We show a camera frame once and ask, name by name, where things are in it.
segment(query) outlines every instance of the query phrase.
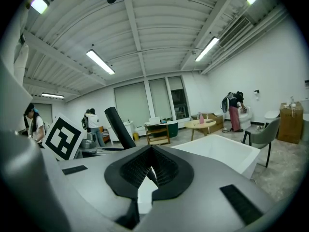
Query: air vent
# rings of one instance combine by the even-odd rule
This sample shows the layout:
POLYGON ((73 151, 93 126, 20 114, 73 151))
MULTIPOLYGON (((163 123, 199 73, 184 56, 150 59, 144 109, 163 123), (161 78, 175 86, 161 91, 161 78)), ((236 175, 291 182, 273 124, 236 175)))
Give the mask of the air vent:
POLYGON ((246 17, 242 16, 239 18, 235 24, 221 37, 219 46, 225 47, 250 25, 251 22, 246 17))

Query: white bathtub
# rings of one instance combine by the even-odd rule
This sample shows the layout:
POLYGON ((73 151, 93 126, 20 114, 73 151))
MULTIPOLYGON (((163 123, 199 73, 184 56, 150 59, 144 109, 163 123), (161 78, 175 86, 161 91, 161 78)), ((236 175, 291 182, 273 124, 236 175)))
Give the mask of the white bathtub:
POLYGON ((249 179, 260 153, 257 148, 219 135, 208 135, 172 148, 218 160, 249 179))

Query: white cabinet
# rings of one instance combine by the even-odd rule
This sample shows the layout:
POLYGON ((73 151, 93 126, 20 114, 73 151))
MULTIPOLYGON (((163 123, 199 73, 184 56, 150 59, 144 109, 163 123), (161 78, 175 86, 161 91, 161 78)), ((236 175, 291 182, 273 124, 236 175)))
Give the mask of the white cabinet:
MULTIPOLYGON (((130 123, 124 122, 124 126, 125 126, 127 132, 129 133, 129 135, 131 136, 131 138, 133 139, 133 133, 134 133, 133 121, 131 121, 130 123)), ((116 134, 115 134, 115 132, 114 132, 114 130, 112 129, 111 126, 109 126, 107 128, 107 130, 108 130, 108 133, 110 135, 112 145, 113 145, 114 141, 119 141, 118 137, 116 136, 116 134)))

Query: white shirt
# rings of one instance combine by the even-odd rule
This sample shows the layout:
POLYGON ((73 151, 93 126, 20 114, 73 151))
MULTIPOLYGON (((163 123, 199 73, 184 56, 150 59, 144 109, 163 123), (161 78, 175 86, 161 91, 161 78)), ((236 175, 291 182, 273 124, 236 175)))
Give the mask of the white shirt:
POLYGON ((33 136, 33 139, 37 141, 37 139, 40 137, 41 132, 40 132, 40 127, 43 126, 43 134, 45 136, 45 129, 44 129, 44 122, 40 116, 37 116, 37 129, 36 131, 33 131, 33 123, 31 124, 31 129, 30 129, 30 134, 33 136))
POLYGON ((89 128, 98 128, 98 116, 96 114, 86 114, 89 128))

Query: ceiling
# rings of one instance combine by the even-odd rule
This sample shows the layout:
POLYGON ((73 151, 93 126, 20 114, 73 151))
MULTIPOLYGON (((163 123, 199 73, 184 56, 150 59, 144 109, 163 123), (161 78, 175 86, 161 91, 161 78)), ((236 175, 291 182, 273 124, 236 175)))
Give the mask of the ceiling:
POLYGON ((24 87, 33 96, 58 93, 67 101, 132 78, 204 71, 223 51, 216 45, 194 61, 213 36, 220 37, 242 14, 254 28, 280 6, 278 0, 251 6, 246 0, 49 1, 43 14, 29 11, 24 87), (89 59, 89 49, 115 74, 89 59))

